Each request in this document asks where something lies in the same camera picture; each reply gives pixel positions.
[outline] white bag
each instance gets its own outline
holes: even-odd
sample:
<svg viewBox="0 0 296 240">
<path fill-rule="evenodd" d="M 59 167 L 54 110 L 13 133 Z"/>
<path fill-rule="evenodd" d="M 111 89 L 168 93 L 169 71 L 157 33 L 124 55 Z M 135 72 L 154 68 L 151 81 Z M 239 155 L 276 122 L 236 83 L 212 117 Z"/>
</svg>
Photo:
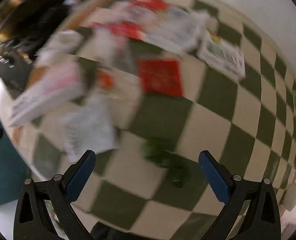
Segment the white bag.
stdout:
<svg viewBox="0 0 296 240">
<path fill-rule="evenodd" d="M 62 102 L 85 93 L 80 67 L 76 62 L 49 69 L 45 76 L 29 87 L 15 101 L 9 126 L 32 121 Z"/>
</svg>

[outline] paper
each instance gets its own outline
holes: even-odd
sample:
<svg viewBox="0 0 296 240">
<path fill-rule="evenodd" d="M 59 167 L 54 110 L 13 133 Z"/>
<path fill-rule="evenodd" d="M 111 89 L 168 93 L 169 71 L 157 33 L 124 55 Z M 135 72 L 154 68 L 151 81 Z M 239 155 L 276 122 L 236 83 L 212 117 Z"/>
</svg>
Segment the paper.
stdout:
<svg viewBox="0 0 296 240">
<path fill-rule="evenodd" d="M 64 146 L 70 162 L 86 150 L 96 154 L 117 148 L 115 130 L 102 96 L 95 96 L 80 111 L 62 118 Z"/>
<path fill-rule="evenodd" d="M 245 77 L 245 63 L 242 51 L 233 45 L 221 41 L 206 31 L 203 42 L 197 52 L 198 58 L 208 65 L 241 79 Z"/>
</svg>

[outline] white floor tile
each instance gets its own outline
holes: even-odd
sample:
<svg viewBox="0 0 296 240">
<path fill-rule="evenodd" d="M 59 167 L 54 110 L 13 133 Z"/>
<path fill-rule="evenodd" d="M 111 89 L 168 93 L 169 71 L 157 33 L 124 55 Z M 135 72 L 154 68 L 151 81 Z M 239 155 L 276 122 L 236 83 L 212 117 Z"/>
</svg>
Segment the white floor tile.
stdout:
<svg viewBox="0 0 296 240">
<path fill-rule="evenodd" d="M 282 156 L 284 140 L 285 140 L 285 127 L 284 125 L 278 120 L 275 120 L 275 131 L 273 137 L 273 144 L 271 149 L 276 152 L 279 156 Z"/>
<path fill-rule="evenodd" d="M 224 203 L 219 202 L 215 193 L 208 184 L 201 198 L 195 205 L 193 212 L 218 216 L 224 207 Z"/>
<path fill-rule="evenodd" d="M 261 54 L 259 50 L 245 37 L 241 38 L 240 48 L 244 52 L 245 61 L 260 73 Z"/>
<path fill-rule="evenodd" d="M 277 93 L 280 95 L 282 100 L 286 102 L 286 85 L 284 80 L 277 71 L 275 71 L 275 83 Z"/>
<path fill-rule="evenodd" d="M 33 152 L 37 135 L 38 131 L 33 127 L 33 125 L 28 124 L 22 127 L 18 150 L 20 152 L 20 155 L 30 165 L 33 162 Z"/>
<path fill-rule="evenodd" d="M 100 177 L 97 176 L 94 172 L 90 175 L 86 185 L 84 186 L 78 200 L 75 202 L 75 205 L 81 208 L 85 212 L 90 212 L 96 199 L 96 195 L 99 192 L 101 185 Z"/>
<path fill-rule="evenodd" d="M 142 151 L 145 141 L 137 135 L 123 131 L 121 145 L 107 167 L 106 179 L 122 189 L 149 199 L 167 171 L 145 159 Z"/>
<path fill-rule="evenodd" d="M 156 239 L 170 239 L 189 215 L 189 211 L 151 200 L 146 203 L 131 232 Z"/>
<path fill-rule="evenodd" d="M 198 100 L 201 83 L 206 72 L 205 63 L 190 55 L 184 55 L 180 62 L 181 81 L 184 97 L 195 102 Z"/>
<path fill-rule="evenodd" d="M 286 106 L 286 130 L 289 132 L 290 136 L 293 136 L 294 132 L 294 115 L 291 108 Z"/>
<path fill-rule="evenodd" d="M 231 122 L 207 108 L 193 104 L 177 143 L 176 153 L 198 162 L 199 153 L 208 150 L 219 161 L 230 125 Z"/>
<path fill-rule="evenodd" d="M 239 33 L 243 33 L 244 31 L 242 20 L 233 15 L 232 11 L 221 10 L 218 14 L 218 20 L 235 29 Z"/>
<path fill-rule="evenodd" d="M 276 61 L 276 52 L 265 39 L 261 40 L 261 54 L 274 67 Z"/>
<path fill-rule="evenodd" d="M 244 179 L 251 181 L 261 181 L 264 176 L 269 155 L 270 148 L 256 139 Z"/>
<path fill-rule="evenodd" d="M 275 187 L 275 188 L 280 187 L 280 185 L 283 181 L 286 167 L 287 167 L 287 161 L 285 161 L 284 158 L 281 157 L 280 161 L 279 161 L 278 168 L 277 168 L 276 176 L 275 176 L 275 179 L 273 182 L 273 187 Z"/>
<path fill-rule="evenodd" d="M 261 103 L 276 115 L 276 89 L 264 76 L 261 76 Z"/>
<path fill-rule="evenodd" d="M 232 123 L 256 137 L 261 102 L 243 87 L 238 87 Z"/>
</svg>

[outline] clutter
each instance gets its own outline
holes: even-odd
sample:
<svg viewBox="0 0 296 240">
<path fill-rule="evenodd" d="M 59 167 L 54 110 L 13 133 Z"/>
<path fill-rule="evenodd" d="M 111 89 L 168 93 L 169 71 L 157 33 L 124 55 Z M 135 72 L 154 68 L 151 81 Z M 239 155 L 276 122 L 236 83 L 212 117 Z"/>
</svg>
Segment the clutter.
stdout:
<svg viewBox="0 0 296 240">
<path fill-rule="evenodd" d="M 76 62 L 50 68 L 40 81 L 14 101 L 9 126 L 23 125 L 62 102 L 79 98 L 84 93 L 80 67 Z"/>
<path fill-rule="evenodd" d="M 138 68 L 144 92 L 154 91 L 172 97 L 183 95 L 178 61 L 141 59 Z"/>
<path fill-rule="evenodd" d="M 244 56 L 240 49 L 222 41 L 219 37 L 206 31 L 202 44 L 197 52 L 198 58 L 210 66 L 228 74 L 245 77 Z"/>
<path fill-rule="evenodd" d="M 73 30 L 56 32 L 49 38 L 45 47 L 41 48 L 37 54 L 35 66 L 51 66 L 59 61 L 60 56 L 71 52 L 82 42 L 83 36 Z"/>
<path fill-rule="evenodd" d="M 117 148 L 115 131 L 101 96 L 93 97 L 88 105 L 67 114 L 61 122 L 70 162 L 76 162 L 86 150 L 100 154 Z"/>
<path fill-rule="evenodd" d="M 94 57 L 104 67 L 114 67 L 129 73 L 136 71 L 126 37 L 113 35 L 107 28 L 102 27 L 96 29 L 92 44 Z"/>
<path fill-rule="evenodd" d="M 161 0 L 117 1 L 111 10 L 120 14 L 118 22 L 93 23 L 93 28 L 106 27 L 114 35 L 142 40 L 166 51 L 183 54 L 195 49 L 210 15 L 206 10 L 186 12 Z"/>
</svg>

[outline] green object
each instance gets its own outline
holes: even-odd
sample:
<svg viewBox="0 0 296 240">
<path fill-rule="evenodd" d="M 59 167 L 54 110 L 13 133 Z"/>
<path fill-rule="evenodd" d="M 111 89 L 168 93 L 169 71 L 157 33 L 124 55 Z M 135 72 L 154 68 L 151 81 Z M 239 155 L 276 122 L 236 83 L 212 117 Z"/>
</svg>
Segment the green object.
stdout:
<svg viewBox="0 0 296 240">
<path fill-rule="evenodd" d="M 143 151 L 147 160 L 162 168 L 169 168 L 169 178 L 175 187 L 183 187 L 188 178 L 188 169 L 168 150 L 169 147 L 169 140 L 154 137 L 144 143 Z"/>
<path fill-rule="evenodd" d="M 188 169 L 183 162 L 172 158 L 169 169 L 169 177 L 175 187 L 183 187 L 185 181 L 189 177 Z"/>
<path fill-rule="evenodd" d="M 164 138 L 154 137 L 143 145 L 146 159 L 163 168 L 169 168 L 171 164 L 171 153 L 168 149 L 169 140 Z"/>
</svg>

